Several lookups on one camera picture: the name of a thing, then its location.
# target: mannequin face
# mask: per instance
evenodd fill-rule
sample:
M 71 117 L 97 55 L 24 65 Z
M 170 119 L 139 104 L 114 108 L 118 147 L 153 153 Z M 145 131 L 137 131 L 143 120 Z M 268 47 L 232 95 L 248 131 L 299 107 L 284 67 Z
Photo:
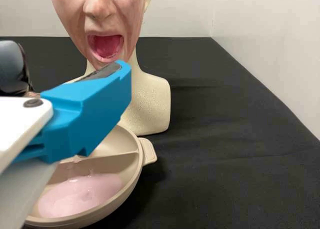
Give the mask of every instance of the mannequin face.
M 138 41 L 146 0 L 52 0 L 78 50 L 96 70 L 128 61 Z

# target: white wall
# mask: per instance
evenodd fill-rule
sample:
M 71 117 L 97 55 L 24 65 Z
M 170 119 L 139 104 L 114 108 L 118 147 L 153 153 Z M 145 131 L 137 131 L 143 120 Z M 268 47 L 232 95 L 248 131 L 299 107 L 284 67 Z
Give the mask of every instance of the white wall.
M 212 0 L 152 0 L 141 36 L 208 37 Z M 0 36 L 67 36 L 51 0 L 0 0 Z
M 212 37 L 320 138 L 320 0 L 214 0 Z

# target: black tablecloth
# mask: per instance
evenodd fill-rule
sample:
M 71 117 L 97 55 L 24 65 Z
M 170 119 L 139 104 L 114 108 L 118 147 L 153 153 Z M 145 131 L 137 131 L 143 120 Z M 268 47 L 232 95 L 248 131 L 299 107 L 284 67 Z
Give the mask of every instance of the black tablecloth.
M 36 90 L 85 70 L 68 38 L 14 40 Z M 89 229 L 320 228 L 320 142 L 279 99 L 210 38 L 141 38 L 137 53 L 171 85 L 170 126 L 146 136 L 158 161 Z

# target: pink puree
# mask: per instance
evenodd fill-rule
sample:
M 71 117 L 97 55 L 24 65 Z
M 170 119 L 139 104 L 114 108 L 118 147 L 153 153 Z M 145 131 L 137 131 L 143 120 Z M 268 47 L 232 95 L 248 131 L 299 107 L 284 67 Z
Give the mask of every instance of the pink puree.
M 123 183 L 116 174 L 93 174 L 71 178 L 48 191 L 38 203 L 44 218 L 82 213 L 113 197 Z

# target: beige bowl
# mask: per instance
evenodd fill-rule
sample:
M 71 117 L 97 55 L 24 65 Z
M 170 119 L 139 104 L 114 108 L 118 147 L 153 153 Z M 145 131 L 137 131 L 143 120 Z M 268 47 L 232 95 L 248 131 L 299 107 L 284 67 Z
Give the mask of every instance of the beige bowl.
M 142 167 L 157 161 L 152 143 L 138 138 L 131 131 L 117 125 L 89 157 L 68 158 L 57 166 L 42 195 L 69 177 L 87 176 L 90 169 L 94 173 L 117 174 L 123 181 L 122 189 L 107 200 L 90 210 L 60 218 L 43 218 L 38 212 L 38 203 L 26 218 L 29 228 L 79 229 L 107 217 L 115 211 L 131 194 L 139 179 Z

